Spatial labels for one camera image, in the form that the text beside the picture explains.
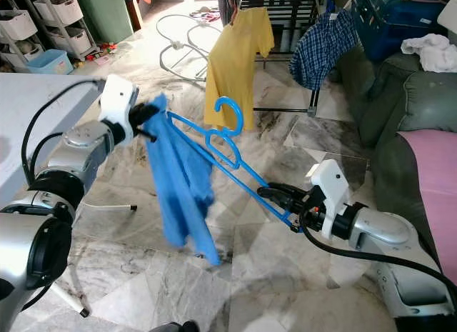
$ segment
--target yellow shirt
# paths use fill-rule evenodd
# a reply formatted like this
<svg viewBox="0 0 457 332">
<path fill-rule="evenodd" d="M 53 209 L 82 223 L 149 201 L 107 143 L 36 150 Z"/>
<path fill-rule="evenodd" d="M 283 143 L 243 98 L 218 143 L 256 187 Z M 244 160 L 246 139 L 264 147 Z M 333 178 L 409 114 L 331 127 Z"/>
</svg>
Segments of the yellow shirt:
<svg viewBox="0 0 457 332">
<path fill-rule="evenodd" d="M 239 10 L 233 25 L 226 25 L 208 57 L 205 124 L 236 127 L 233 110 L 214 104 L 221 96 L 236 101 L 243 112 L 244 128 L 253 128 L 254 60 L 260 52 L 267 57 L 274 47 L 270 18 L 265 7 Z"/>
</svg>

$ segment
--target white basket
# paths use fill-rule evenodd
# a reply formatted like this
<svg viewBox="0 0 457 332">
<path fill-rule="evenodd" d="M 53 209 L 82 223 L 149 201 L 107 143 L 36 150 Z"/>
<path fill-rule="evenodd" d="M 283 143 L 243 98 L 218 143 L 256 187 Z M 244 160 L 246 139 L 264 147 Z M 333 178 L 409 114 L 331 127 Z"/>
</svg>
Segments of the white basket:
<svg viewBox="0 0 457 332">
<path fill-rule="evenodd" d="M 43 53 L 43 48 L 41 47 L 40 44 L 35 44 L 35 49 L 30 51 L 27 54 L 24 54 L 24 57 L 26 58 L 27 61 L 31 61 L 32 59 L 35 59 L 39 55 Z M 5 60 L 11 63 L 12 66 L 18 66 L 24 68 L 25 65 L 22 63 L 21 59 L 19 56 L 16 54 L 7 54 L 7 53 L 2 53 L 0 54 L 1 57 Z"/>
<path fill-rule="evenodd" d="M 12 16 L 18 14 L 9 20 L 0 20 L 0 24 L 3 26 L 7 34 L 14 40 L 22 41 L 35 34 L 38 30 L 35 24 L 31 20 L 28 11 L 22 10 L 7 10 L 0 11 L 2 16 Z"/>
<path fill-rule="evenodd" d="M 36 0 L 34 1 L 34 5 L 43 19 L 49 21 L 55 20 L 44 0 Z M 83 12 L 81 11 L 81 8 L 79 8 L 77 0 L 68 0 L 62 4 L 53 4 L 52 6 L 56 10 L 61 22 L 65 25 L 72 24 L 83 17 Z"/>
<path fill-rule="evenodd" d="M 73 45 L 76 47 L 76 51 L 78 53 L 82 54 L 91 48 L 91 42 L 89 41 L 89 38 L 87 38 L 86 30 L 78 29 L 76 27 L 66 27 L 65 29 L 70 35 Z M 65 50 L 73 56 L 79 56 L 74 53 L 72 47 L 64 36 L 53 33 L 50 33 L 49 36 L 59 49 Z"/>
</svg>

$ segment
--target white table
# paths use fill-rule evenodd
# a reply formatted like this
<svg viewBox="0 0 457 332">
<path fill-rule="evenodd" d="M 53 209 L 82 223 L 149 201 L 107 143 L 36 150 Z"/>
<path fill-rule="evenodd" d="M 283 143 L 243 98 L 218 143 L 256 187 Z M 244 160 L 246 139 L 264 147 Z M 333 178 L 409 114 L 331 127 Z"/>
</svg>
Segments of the white table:
<svg viewBox="0 0 457 332">
<path fill-rule="evenodd" d="M 21 144 L 32 116 L 55 94 L 82 79 L 92 77 L 0 73 L 0 208 L 26 183 Z M 82 84 L 48 107 L 31 132 L 27 157 L 45 136 L 69 130 L 99 95 L 93 84 Z M 39 159 L 48 156 L 58 141 L 54 138 L 46 143 Z"/>
</svg>

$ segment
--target blue plaid shirt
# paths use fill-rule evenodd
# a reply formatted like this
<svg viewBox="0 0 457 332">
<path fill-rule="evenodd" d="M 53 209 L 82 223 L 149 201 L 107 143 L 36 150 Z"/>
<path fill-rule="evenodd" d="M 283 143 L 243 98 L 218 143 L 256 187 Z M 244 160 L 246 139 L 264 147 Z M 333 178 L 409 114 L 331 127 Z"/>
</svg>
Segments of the blue plaid shirt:
<svg viewBox="0 0 457 332">
<path fill-rule="evenodd" d="M 289 64 L 293 79 L 314 91 L 321 88 L 340 56 L 358 42 L 351 13 L 342 10 L 334 20 L 330 20 L 330 14 L 322 14 L 301 37 Z"/>
</svg>

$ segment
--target black cable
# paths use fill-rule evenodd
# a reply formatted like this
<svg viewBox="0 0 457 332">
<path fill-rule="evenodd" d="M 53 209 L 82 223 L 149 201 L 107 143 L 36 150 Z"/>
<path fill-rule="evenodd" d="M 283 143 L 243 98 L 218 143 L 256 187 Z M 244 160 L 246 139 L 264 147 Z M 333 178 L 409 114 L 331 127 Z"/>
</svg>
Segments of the black cable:
<svg viewBox="0 0 457 332">
<path fill-rule="evenodd" d="M 30 160 L 30 175 L 31 175 L 32 181 L 35 181 L 35 163 L 36 163 L 36 159 L 38 158 L 38 155 L 39 155 L 39 153 L 40 153 L 41 148 L 43 148 L 43 145 L 44 145 L 49 139 L 52 139 L 52 138 L 57 137 L 57 136 L 61 136 L 62 134 L 64 134 L 64 133 L 63 133 L 63 132 L 57 132 L 57 133 L 55 133 L 55 134 L 50 134 L 49 136 L 44 137 L 44 138 L 38 143 L 38 145 L 36 146 L 36 149 L 35 149 L 35 151 L 34 151 L 34 154 L 32 155 L 31 160 Z"/>
<path fill-rule="evenodd" d="M 24 175 L 26 177 L 26 180 L 27 180 L 27 183 L 28 184 L 31 184 L 32 181 L 33 181 L 33 177 L 31 175 L 31 172 L 30 172 L 30 168 L 29 168 L 29 165 L 27 164 L 27 143 L 29 142 L 29 138 L 30 138 L 30 133 L 31 133 L 31 130 L 33 129 L 35 123 L 36 123 L 36 120 L 38 119 L 38 117 L 41 115 L 41 113 L 43 113 L 43 111 L 45 109 L 47 109 L 53 102 L 55 102 L 55 100 L 57 100 L 58 98 L 60 98 L 62 95 L 64 95 L 67 91 L 69 91 L 70 89 L 76 87 L 76 86 L 79 86 L 80 84 L 94 84 L 94 85 L 98 85 L 99 81 L 97 80 L 83 80 L 83 81 L 78 81 L 78 82 L 75 82 L 74 84 L 66 87 L 64 90 L 62 90 L 60 93 L 58 93 L 57 95 L 55 95 L 52 99 L 50 99 L 48 102 L 46 102 L 36 113 L 35 115 L 33 116 L 33 118 L 30 120 L 30 123 L 29 123 L 29 126 L 27 126 L 27 130 L 26 130 L 26 133 L 24 134 L 24 139 L 22 140 L 22 147 L 21 147 L 21 161 L 22 161 L 22 169 L 24 170 Z"/>
<path fill-rule="evenodd" d="M 51 288 L 51 285 L 47 285 L 45 287 L 43 287 L 43 289 L 33 298 L 31 299 L 28 303 L 26 303 L 22 309 L 21 309 L 21 312 L 22 311 L 25 311 L 26 309 L 32 307 L 40 298 L 43 297 L 44 294 L 46 294 L 46 292 Z"/>
<path fill-rule="evenodd" d="M 333 253 L 338 256 L 343 256 L 343 257 L 351 257 L 351 258 L 358 258 L 358 259 L 366 259 L 368 261 L 378 261 L 378 262 L 383 262 L 383 263 L 390 263 L 390 264 L 396 264 L 397 266 L 405 266 L 407 268 L 412 268 L 414 270 L 420 271 L 422 273 L 426 273 L 427 275 L 430 275 L 440 282 L 444 283 L 449 290 L 449 294 L 451 295 L 451 300 L 453 304 L 454 310 L 457 309 L 457 286 L 447 277 L 445 277 L 442 273 L 433 270 L 432 268 L 429 268 L 427 266 L 424 266 L 423 264 L 416 263 L 413 261 L 409 261 L 407 259 L 403 258 L 398 258 L 398 257 L 393 257 L 393 256 L 386 256 L 386 255 L 379 255 L 377 253 L 369 253 L 369 252 L 360 252 L 360 251 L 351 251 L 351 250 L 343 250 L 340 248 L 334 248 L 333 246 L 329 246 L 325 243 L 321 243 L 317 239 L 313 237 L 313 235 L 309 232 L 308 228 L 306 227 L 305 223 L 303 222 L 304 220 L 304 215 L 305 212 L 300 213 L 300 226 L 303 229 L 303 233 L 306 236 L 306 238 L 315 246 L 318 248 L 321 248 L 324 251 L 327 251 L 329 253 Z"/>
</svg>

